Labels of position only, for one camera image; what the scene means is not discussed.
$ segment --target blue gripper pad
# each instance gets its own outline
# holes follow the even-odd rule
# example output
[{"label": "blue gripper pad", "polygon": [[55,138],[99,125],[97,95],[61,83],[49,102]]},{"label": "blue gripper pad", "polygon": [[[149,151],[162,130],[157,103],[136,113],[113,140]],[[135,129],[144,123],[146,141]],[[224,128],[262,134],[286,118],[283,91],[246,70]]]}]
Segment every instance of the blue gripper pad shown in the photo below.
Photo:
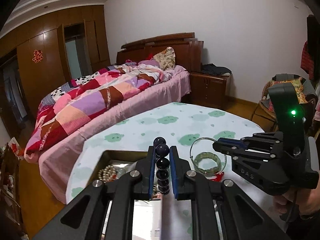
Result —
[{"label": "blue gripper pad", "polygon": [[178,178],[177,178],[177,172],[176,172],[176,164],[174,162],[173,153],[172,153],[172,147],[170,147],[170,153],[169,153],[169,160],[170,160],[170,173],[171,173],[171,181],[172,181],[172,191],[174,194],[174,198],[178,198]]},{"label": "blue gripper pad", "polygon": [[220,143],[232,143],[234,145],[237,145],[239,149],[244,149],[244,150],[248,149],[248,146],[245,145],[242,141],[235,140],[235,139],[219,138],[218,142],[220,142]]},{"label": "blue gripper pad", "polygon": [[150,176],[149,176],[149,199],[153,193],[153,182],[155,178],[155,166],[156,166],[156,148],[153,147],[152,159],[150,164]]}]

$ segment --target cushion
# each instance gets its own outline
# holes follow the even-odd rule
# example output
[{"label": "cushion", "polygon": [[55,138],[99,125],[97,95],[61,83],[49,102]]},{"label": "cushion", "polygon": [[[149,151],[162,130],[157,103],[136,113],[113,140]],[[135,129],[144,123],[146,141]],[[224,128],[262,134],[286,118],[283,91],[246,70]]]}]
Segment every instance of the cushion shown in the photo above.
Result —
[{"label": "cushion", "polygon": [[171,47],[167,47],[164,51],[154,55],[153,59],[159,62],[162,70],[173,69],[176,65],[176,55]]},{"label": "cushion", "polygon": [[150,53],[148,57],[146,57],[146,60],[151,60],[153,58],[153,54]]},{"label": "cushion", "polygon": [[146,64],[160,68],[160,63],[156,60],[142,60],[138,63],[138,65]]},{"label": "cushion", "polygon": [[[292,80],[287,80],[287,81],[271,81],[271,86],[270,87],[272,87],[275,84],[282,84],[282,83],[290,82],[293,85],[294,90],[296,91],[299,104],[306,104],[306,103],[308,103],[308,101],[306,100],[306,97],[305,97],[305,95],[303,93],[303,85],[301,83],[301,80],[302,80],[302,77],[296,78],[296,79],[292,79]],[[269,102],[269,110],[274,112],[271,100]]]},{"label": "cushion", "polygon": [[126,64],[127,66],[136,66],[136,65],[137,65],[136,62],[134,62],[134,61],[132,61],[132,60],[130,60],[130,59],[127,59],[127,60],[125,61],[125,64]]}]

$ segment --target table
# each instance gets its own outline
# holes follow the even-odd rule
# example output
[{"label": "table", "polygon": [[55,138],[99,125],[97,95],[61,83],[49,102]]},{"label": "table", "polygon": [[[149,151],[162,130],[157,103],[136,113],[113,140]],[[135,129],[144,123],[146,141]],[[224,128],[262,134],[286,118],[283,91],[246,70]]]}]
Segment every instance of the table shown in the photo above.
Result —
[{"label": "table", "polygon": [[[71,172],[66,200],[69,203],[86,186],[89,177],[105,150],[147,151],[153,140],[161,136],[167,145],[176,145],[179,157],[189,161],[191,144],[199,137],[240,139],[264,132],[257,124],[218,109],[169,103],[138,114],[96,134],[84,143],[84,148]],[[195,143],[192,151],[213,151],[211,141]],[[232,179],[281,228],[284,222],[272,207],[272,197],[265,194],[231,170],[227,156],[223,179]],[[175,201],[172,189],[163,199],[162,239],[188,240],[192,238],[190,201]]]}]

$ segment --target metal wire ring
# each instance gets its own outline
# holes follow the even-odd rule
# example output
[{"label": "metal wire ring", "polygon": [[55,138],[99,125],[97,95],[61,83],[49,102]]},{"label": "metal wire ring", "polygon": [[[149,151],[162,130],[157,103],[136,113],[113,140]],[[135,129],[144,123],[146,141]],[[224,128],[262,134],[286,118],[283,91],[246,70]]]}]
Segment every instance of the metal wire ring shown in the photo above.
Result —
[{"label": "metal wire ring", "polygon": [[199,168],[199,167],[195,164],[195,162],[194,162],[194,160],[193,160],[193,156],[191,155],[191,151],[192,151],[193,145],[194,145],[197,141],[200,141],[200,140],[209,140],[209,141],[213,141],[213,142],[216,142],[216,141],[217,141],[217,140],[215,140],[215,139],[213,139],[213,138],[210,138],[210,137],[199,137],[199,138],[197,138],[197,139],[192,143],[192,145],[191,145],[191,147],[190,147],[189,156],[190,156],[191,162],[193,163],[194,167],[196,168],[197,171],[199,171],[200,173],[202,173],[202,174],[204,174],[204,175],[206,175],[206,176],[215,176],[215,175],[221,173],[221,172],[224,170],[224,168],[226,167],[226,165],[227,165],[227,156],[226,156],[225,154],[224,154],[224,166],[223,166],[223,168],[221,169],[221,171],[219,171],[219,172],[216,172],[216,173],[209,173],[209,172],[206,172],[206,171],[204,172],[203,169]]}]

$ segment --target bedside cabinet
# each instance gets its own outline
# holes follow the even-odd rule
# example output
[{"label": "bedside cabinet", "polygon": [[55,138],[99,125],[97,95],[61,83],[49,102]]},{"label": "bedside cabinet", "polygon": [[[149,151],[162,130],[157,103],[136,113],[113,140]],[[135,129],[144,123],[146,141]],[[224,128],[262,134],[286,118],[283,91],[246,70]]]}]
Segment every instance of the bedside cabinet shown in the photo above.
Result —
[{"label": "bedside cabinet", "polygon": [[202,73],[190,74],[190,103],[211,108],[223,109],[227,101],[230,76],[211,76]]}]

